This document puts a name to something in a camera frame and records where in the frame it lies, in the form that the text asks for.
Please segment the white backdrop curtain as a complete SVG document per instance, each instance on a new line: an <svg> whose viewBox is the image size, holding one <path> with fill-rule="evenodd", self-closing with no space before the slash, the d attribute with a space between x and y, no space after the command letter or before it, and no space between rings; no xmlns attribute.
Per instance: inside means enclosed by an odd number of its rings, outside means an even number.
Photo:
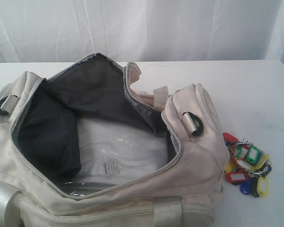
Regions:
<svg viewBox="0 0 284 227"><path fill-rule="evenodd" d="M284 61L284 0L0 0L0 62Z"/></svg>

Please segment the cream duffel bag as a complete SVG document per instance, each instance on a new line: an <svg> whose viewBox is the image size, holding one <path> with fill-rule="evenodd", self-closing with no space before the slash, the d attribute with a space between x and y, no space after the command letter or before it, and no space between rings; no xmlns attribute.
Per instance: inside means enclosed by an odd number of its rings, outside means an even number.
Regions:
<svg viewBox="0 0 284 227"><path fill-rule="evenodd" d="M0 227L209 227L230 159L201 84L137 94L92 54L0 91Z"/></svg>

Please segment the colourful key tag bunch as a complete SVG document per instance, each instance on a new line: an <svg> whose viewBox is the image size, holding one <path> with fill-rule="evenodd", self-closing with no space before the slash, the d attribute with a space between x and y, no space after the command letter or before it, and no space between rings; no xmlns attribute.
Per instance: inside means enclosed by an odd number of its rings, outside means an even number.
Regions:
<svg viewBox="0 0 284 227"><path fill-rule="evenodd" d="M240 187L244 195L266 197L269 190L267 176L272 171L269 154L248 140L239 140L223 133L230 160L224 169L224 179Z"/></svg>

